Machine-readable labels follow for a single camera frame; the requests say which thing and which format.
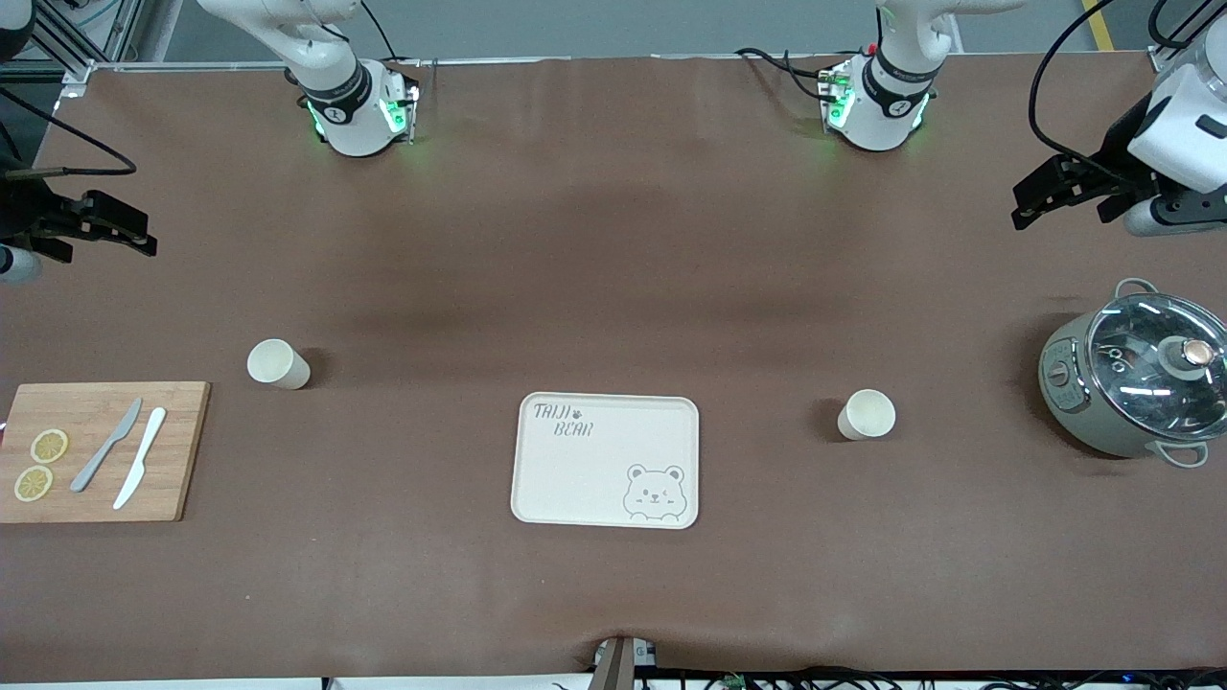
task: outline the lid knob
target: lid knob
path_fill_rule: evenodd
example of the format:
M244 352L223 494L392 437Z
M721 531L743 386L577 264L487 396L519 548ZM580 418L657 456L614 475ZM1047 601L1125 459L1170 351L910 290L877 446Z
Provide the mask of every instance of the lid knob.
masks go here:
M1180 356L1195 367L1204 367L1214 361L1215 349L1205 340L1189 339L1180 344Z

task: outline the pot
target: pot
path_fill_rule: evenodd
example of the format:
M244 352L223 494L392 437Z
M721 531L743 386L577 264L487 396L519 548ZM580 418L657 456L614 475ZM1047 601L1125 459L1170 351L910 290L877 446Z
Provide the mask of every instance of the pot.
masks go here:
M1128 286L1141 292L1125 295ZM1048 339L1039 388L1080 441L1123 458L1198 468L1227 433L1227 327L1206 309L1129 277L1113 300ZM1191 451L1191 462L1173 457Z

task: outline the pot handle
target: pot handle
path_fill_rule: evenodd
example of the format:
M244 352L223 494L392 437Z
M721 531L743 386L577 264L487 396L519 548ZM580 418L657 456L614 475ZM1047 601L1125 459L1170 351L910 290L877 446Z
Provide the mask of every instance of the pot handle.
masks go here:
M1142 280L1140 277L1126 277L1125 280L1121 280L1120 282L1117 284L1117 290L1114 290L1112 293L1113 300L1120 298L1121 290L1126 285L1136 285L1137 287L1142 289L1142 292L1158 292L1158 287L1155 287L1155 284L1148 280Z
M1202 443L1164 443L1163 441L1151 441L1146 444L1146 448L1158 455L1163 462L1178 467L1180 469L1196 469L1206 464L1206 458L1210 457L1210 448L1206 448L1205 442ZM1196 451L1198 459L1191 463L1182 463L1180 460L1172 457L1171 451Z

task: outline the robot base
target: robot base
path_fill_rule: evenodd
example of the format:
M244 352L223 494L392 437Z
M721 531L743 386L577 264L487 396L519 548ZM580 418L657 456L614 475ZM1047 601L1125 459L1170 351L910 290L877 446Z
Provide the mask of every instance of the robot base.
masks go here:
M861 75L867 61L867 56L856 55L818 72L818 93L836 99L833 103L822 103L822 122L828 130L838 131L854 146L867 151L890 151L920 126L929 97L925 96L914 108L914 115L887 117L865 91Z
M339 153L355 157L378 153L398 139L412 141L417 123L417 86L406 87L405 75L379 61L360 63L371 72L371 96L348 123L329 122L308 106L320 139Z

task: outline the wooden cutting board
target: wooden cutting board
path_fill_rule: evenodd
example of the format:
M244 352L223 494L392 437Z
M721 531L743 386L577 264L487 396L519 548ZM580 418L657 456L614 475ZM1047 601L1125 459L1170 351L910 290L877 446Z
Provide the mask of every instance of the wooden cutting board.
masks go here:
M115 430L133 400L142 399L136 424L115 443L90 486L74 494L72 479ZM0 444L0 522L157 522L183 517L196 442L209 401L209 384L196 381L147 383L28 383L17 388ZM166 421L145 457L145 479L120 510L110 506L128 478L153 408ZM48 464L54 478L42 498L23 503L13 492L17 475L37 464L29 446L48 428L67 433L67 452Z

